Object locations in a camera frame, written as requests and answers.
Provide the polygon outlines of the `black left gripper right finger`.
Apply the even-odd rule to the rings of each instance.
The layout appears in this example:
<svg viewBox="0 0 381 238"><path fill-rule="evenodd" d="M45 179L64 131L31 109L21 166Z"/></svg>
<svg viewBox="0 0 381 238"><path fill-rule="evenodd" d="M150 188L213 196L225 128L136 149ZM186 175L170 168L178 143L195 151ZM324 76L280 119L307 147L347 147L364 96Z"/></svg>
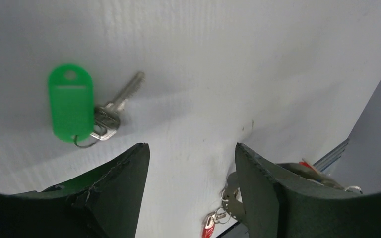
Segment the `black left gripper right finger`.
<svg viewBox="0 0 381 238"><path fill-rule="evenodd" d="M381 238L381 192L320 185L235 147L237 177L252 238Z"/></svg>

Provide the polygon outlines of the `silver key with red tag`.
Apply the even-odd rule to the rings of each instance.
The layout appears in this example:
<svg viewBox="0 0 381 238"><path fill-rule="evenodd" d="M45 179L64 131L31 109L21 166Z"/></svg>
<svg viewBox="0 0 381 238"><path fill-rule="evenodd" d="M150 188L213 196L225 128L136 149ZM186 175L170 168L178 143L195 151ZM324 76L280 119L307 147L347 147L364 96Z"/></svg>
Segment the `silver key with red tag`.
<svg viewBox="0 0 381 238"><path fill-rule="evenodd" d="M208 213L202 224L202 238L211 238L217 224L225 224L230 221L231 216L224 207L219 207L215 211Z"/></svg>

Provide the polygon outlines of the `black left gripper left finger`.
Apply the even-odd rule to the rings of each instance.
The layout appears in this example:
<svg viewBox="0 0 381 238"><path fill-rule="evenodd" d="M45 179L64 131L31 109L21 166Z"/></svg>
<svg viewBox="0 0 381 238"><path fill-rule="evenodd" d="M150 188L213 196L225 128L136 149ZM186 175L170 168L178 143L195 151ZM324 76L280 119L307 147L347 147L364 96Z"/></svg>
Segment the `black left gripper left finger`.
<svg viewBox="0 0 381 238"><path fill-rule="evenodd" d="M150 148L112 160L43 191L0 193L0 238L133 238Z"/></svg>

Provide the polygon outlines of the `green tag with key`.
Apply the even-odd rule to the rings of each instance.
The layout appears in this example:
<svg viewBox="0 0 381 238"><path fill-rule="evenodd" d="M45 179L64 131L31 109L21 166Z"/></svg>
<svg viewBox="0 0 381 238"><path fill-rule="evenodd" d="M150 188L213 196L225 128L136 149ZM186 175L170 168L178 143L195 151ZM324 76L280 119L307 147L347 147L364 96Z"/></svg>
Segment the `green tag with key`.
<svg viewBox="0 0 381 238"><path fill-rule="evenodd" d="M53 134L81 149L107 141L121 127L121 112L144 81L139 71L113 99L96 105L90 74L75 64L57 66L47 83Z"/></svg>

